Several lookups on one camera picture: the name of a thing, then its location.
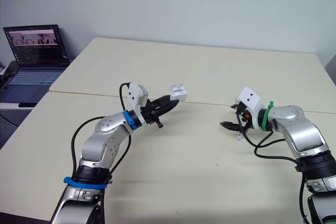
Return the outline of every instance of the white wall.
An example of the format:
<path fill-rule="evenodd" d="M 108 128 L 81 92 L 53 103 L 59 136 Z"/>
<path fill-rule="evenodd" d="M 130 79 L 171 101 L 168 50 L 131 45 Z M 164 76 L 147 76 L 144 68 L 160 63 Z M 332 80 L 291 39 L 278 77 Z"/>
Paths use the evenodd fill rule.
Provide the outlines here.
<path fill-rule="evenodd" d="M 323 65 L 336 53 L 336 0 L 0 2 L 1 27 L 58 24 L 73 57 L 97 36 L 314 52 Z M 14 58 L 0 35 L 0 62 L 7 64 Z"/>

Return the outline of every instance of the white table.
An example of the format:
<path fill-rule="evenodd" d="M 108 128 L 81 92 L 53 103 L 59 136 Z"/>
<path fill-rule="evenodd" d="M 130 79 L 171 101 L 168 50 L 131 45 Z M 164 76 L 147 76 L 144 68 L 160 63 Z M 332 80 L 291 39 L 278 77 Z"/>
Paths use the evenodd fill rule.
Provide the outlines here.
<path fill-rule="evenodd" d="M 48 92 L 0 151 L 0 211 L 50 219 L 71 174 L 73 132 L 89 118 L 118 112 L 119 98 Z M 336 115 L 306 116 L 335 151 Z M 184 102 L 162 116 L 162 129 L 136 130 L 107 189 L 107 223 L 301 223 L 294 164 L 256 158 L 219 125 L 234 118 L 228 106 Z M 77 157 L 94 125 L 78 134 Z M 262 153 L 291 156 L 285 143 Z"/>
<path fill-rule="evenodd" d="M 184 82 L 187 102 L 231 105 L 244 86 L 265 104 L 336 113 L 336 87 L 316 55 L 95 38 L 51 91 L 118 96 L 120 83 L 143 84 L 152 98 Z"/>

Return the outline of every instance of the green ring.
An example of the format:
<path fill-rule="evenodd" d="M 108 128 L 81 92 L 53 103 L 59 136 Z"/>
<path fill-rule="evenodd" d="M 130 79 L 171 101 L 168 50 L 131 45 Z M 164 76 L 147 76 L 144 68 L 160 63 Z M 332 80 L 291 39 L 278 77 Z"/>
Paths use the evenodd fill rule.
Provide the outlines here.
<path fill-rule="evenodd" d="M 269 106 L 268 106 L 268 109 L 265 111 L 265 114 L 264 114 L 264 117 L 263 117 L 263 123 L 261 124 L 261 129 L 263 131 L 266 131 L 266 123 L 267 123 L 267 119 L 268 119 L 268 114 L 269 114 L 269 111 L 270 109 L 273 107 L 273 102 L 269 102 Z"/>

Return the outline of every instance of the blue cable tie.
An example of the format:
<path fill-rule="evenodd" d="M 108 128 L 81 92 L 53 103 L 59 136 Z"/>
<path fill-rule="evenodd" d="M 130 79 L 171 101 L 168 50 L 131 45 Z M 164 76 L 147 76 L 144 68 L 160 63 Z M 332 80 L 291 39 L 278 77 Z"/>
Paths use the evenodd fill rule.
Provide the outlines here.
<path fill-rule="evenodd" d="M 70 177 L 65 177 L 63 180 L 64 183 L 68 184 L 69 186 L 77 187 L 77 188 L 84 188 L 84 189 L 97 189 L 102 190 L 107 187 L 107 184 L 83 184 L 73 181 Z"/>
<path fill-rule="evenodd" d="M 133 119 L 131 119 L 130 115 L 128 114 L 127 110 L 124 110 L 123 112 L 124 118 L 126 119 L 127 123 L 131 126 L 133 130 L 136 130 L 138 127 L 136 126 Z"/>

